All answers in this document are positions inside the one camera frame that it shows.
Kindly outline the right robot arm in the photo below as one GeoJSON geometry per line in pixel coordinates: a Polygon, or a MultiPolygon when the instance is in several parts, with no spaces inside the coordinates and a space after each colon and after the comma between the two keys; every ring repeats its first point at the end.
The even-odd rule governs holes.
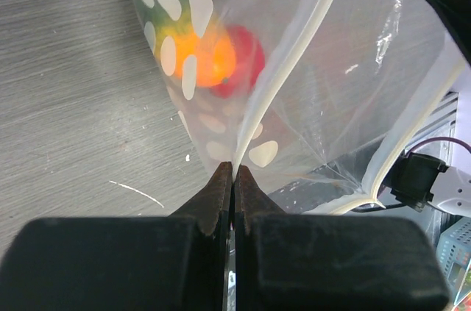
{"type": "MultiPolygon", "coordinates": [[[[445,25],[467,63],[470,63],[470,0],[426,0],[445,25]]],[[[420,147],[437,141],[454,143],[466,151],[470,144],[452,137],[432,137],[401,153],[383,184],[399,201],[399,207],[418,212],[426,205],[451,215],[470,216],[470,175],[446,165],[420,147]]]]}

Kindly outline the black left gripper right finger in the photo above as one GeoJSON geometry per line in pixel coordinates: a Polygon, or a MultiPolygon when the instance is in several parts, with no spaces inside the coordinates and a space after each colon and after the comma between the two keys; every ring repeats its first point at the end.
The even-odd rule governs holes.
{"type": "Polygon", "coordinates": [[[249,234],[256,215],[284,215],[286,212],[270,199],[258,186],[250,169],[241,165],[234,185],[234,227],[249,234]]]}

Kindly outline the yellow green mango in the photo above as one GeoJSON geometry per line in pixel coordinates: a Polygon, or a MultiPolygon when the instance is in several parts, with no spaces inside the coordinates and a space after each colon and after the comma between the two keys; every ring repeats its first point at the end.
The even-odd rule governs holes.
{"type": "Polygon", "coordinates": [[[236,48],[219,23],[213,0],[133,0],[144,34],[165,75],[182,79],[196,60],[197,87],[213,87],[236,70],[236,48]]]}

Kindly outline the red apple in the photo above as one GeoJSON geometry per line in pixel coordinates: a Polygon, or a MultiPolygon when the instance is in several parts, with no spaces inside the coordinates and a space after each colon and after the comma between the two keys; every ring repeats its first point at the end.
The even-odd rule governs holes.
{"type": "Polygon", "coordinates": [[[236,55],[234,72],[226,81],[212,87],[211,93],[219,98],[248,96],[260,72],[265,67],[265,55],[259,39],[247,28],[238,24],[227,28],[236,55]]]}

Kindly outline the clear dotted zip bag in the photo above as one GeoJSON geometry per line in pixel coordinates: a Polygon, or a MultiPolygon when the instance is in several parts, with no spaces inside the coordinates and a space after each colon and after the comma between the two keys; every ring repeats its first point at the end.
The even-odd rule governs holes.
{"type": "Polygon", "coordinates": [[[196,60],[169,96],[208,171],[247,166],[263,191],[306,212],[379,206],[388,170],[465,66],[425,0],[213,0],[219,23],[260,41],[248,96],[197,87],[196,60]]]}

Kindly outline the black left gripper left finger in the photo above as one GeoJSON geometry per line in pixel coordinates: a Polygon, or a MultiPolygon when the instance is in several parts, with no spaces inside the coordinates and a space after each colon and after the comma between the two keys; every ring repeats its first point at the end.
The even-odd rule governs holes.
{"type": "Polygon", "coordinates": [[[194,218],[204,235],[212,235],[216,230],[219,216],[229,211],[232,189],[232,163],[221,162],[198,193],[175,210],[172,218],[194,218]]]}

